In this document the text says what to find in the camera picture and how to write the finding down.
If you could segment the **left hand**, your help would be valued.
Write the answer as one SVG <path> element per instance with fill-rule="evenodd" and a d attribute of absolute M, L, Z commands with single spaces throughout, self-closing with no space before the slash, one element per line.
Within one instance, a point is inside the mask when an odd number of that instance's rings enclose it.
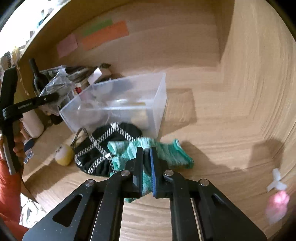
<path fill-rule="evenodd" d="M 25 137 L 23 136 L 23 123 L 20 121 L 19 124 L 20 131 L 14 136 L 15 141 L 15 147 L 14 147 L 14 153 L 16 156 L 18 156 L 21 160 L 21 162 L 25 159 L 25 151 L 24 151 L 24 141 Z M 3 148 L 4 138 L 1 134 L 1 161 L 6 161 L 5 155 L 4 155 L 4 148 Z"/>

